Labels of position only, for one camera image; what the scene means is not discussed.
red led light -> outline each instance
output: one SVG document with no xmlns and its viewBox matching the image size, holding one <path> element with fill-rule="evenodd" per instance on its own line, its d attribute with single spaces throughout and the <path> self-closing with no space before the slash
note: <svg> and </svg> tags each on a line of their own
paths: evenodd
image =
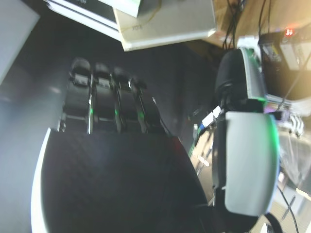
<svg viewBox="0 0 311 233">
<path fill-rule="evenodd" d="M 291 36 L 291 35 L 293 35 L 293 33 L 294 33 L 294 30 L 293 29 L 287 29 L 286 31 L 285 31 L 285 36 Z"/>
</svg>

stack of books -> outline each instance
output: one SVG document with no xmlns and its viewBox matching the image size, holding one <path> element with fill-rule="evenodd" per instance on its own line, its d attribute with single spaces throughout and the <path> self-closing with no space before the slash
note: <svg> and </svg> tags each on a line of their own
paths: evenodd
<svg viewBox="0 0 311 233">
<path fill-rule="evenodd" d="M 212 0 L 46 0 L 48 7 L 116 40 L 125 51 L 203 39 L 215 32 Z"/>
</svg>

white edge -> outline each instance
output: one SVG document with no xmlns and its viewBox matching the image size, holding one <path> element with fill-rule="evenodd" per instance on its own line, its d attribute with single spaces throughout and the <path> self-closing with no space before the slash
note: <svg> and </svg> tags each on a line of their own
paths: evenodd
<svg viewBox="0 0 311 233">
<path fill-rule="evenodd" d="M 109 20 L 109 19 L 107 19 L 105 17 L 99 16 L 99 15 L 97 15 L 97 14 L 91 12 L 91 11 L 86 10 L 86 9 L 83 9 L 82 7 L 76 6 L 76 5 L 74 5 L 74 4 L 70 3 L 70 2 L 67 2 L 65 0 L 53 0 L 53 1 L 56 2 L 56 3 L 59 3 L 59 4 L 63 5 L 63 6 L 65 6 L 65 7 L 68 7 L 70 9 L 74 10 L 74 11 L 77 11 L 77 12 L 83 14 L 83 15 L 89 16 L 89 17 L 91 17 L 91 18 L 93 18 L 93 19 L 95 19 L 95 20 L 97 20 L 97 21 L 99 21 L 99 22 L 101 22 L 103 24 L 108 25 L 109 27 L 118 29 L 118 26 L 117 26 L 116 22 L 111 21 L 111 20 Z"/>
<path fill-rule="evenodd" d="M 136 42 L 127 42 L 122 40 L 122 46 L 124 51 L 132 51 L 132 50 L 141 50 L 147 49 L 151 47 L 157 47 L 162 45 L 175 44 L 180 42 L 186 42 L 191 40 L 199 40 L 211 36 L 215 32 L 215 29 L 211 29 L 209 31 L 202 31 L 190 34 L 182 34 L 182 35 L 173 35 L 167 36 L 163 38 L 155 38 L 149 40 L 141 40 Z"/>
<path fill-rule="evenodd" d="M 121 35 L 118 30 L 115 30 L 113 28 L 110 28 L 109 26 L 106 26 L 104 24 L 101 24 L 99 22 L 96 22 L 88 17 L 85 17 L 77 12 L 71 11 L 67 9 L 66 7 L 63 7 L 61 5 L 58 5 L 56 3 L 47 1 L 48 7 L 52 10 L 55 11 L 56 13 L 59 13 L 65 17 L 68 17 L 72 20 L 75 20 L 81 24 L 84 24 L 94 30 L 97 30 L 101 33 L 104 33 L 116 40 L 121 41 Z"/>
<path fill-rule="evenodd" d="M 31 192 L 31 227 L 33 233 L 47 233 L 48 229 L 44 219 L 42 211 L 42 199 L 41 199 L 41 170 L 45 155 L 45 149 L 50 137 L 51 129 L 48 128 L 45 134 L 42 147 L 40 150 L 39 158 L 35 168 L 35 175 L 33 181 L 33 187 Z"/>
<path fill-rule="evenodd" d="M 129 3 L 126 1 L 122 1 L 122 3 L 118 3 L 120 2 L 119 0 L 99 0 L 107 5 L 112 6 L 113 8 L 122 11 L 130 16 L 133 16 L 135 18 L 137 18 L 138 16 L 138 11 L 139 11 L 139 6 L 141 1 L 139 1 L 139 5 L 135 5 L 133 3 Z"/>
</svg>

plastic bag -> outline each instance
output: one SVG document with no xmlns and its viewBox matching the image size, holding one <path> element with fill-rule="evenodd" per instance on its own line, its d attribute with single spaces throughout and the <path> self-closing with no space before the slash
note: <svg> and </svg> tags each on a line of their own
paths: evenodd
<svg viewBox="0 0 311 233">
<path fill-rule="evenodd" d="M 295 185 L 301 184 L 311 168 L 311 135 L 305 132 L 297 137 L 279 131 L 280 160 L 289 178 Z"/>
</svg>

book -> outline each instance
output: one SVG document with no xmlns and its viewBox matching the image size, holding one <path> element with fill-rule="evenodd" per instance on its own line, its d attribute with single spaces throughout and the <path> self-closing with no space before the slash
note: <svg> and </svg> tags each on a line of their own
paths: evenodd
<svg viewBox="0 0 311 233">
<path fill-rule="evenodd" d="M 137 18 L 113 10 L 125 51 L 202 39 L 216 30 L 212 0 L 144 0 Z"/>
<path fill-rule="evenodd" d="M 130 16 L 137 17 L 141 0 L 99 0 Z"/>
<path fill-rule="evenodd" d="M 55 0 L 55 1 L 63 3 L 64 0 Z M 101 33 L 104 33 L 104 34 L 106 34 L 106 35 L 108 35 L 108 36 L 110 36 L 116 40 L 121 41 L 121 35 L 120 35 L 118 29 L 116 29 L 116 25 L 112 24 L 113 21 L 110 21 L 104 17 L 102 17 L 102 19 L 95 20 L 94 15 L 90 15 L 90 14 L 88 14 L 88 16 L 84 15 L 81 13 L 81 12 L 84 13 L 84 11 L 81 11 L 81 10 L 80 10 L 80 12 L 75 11 L 75 10 L 73 10 L 73 8 L 71 8 L 72 6 L 68 7 L 68 5 L 65 4 L 65 5 L 67 5 L 67 7 L 66 7 L 62 4 L 56 3 L 55 1 L 54 0 L 47 0 L 46 1 L 48 4 L 48 7 L 51 10 L 65 16 L 65 17 L 68 17 L 72 20 L 75 20 L 79 23 L 82 23 L 82 24 L 84 24 L 90 28 L 93 28 L 93 29 L 95 29 Z"/>
<path fill-rule="evenodd" d="M 111 6 L 98 0 L 47 0 L 57 3 L 99 23 L 117 29 L 116 19 Z"/>
</svg>

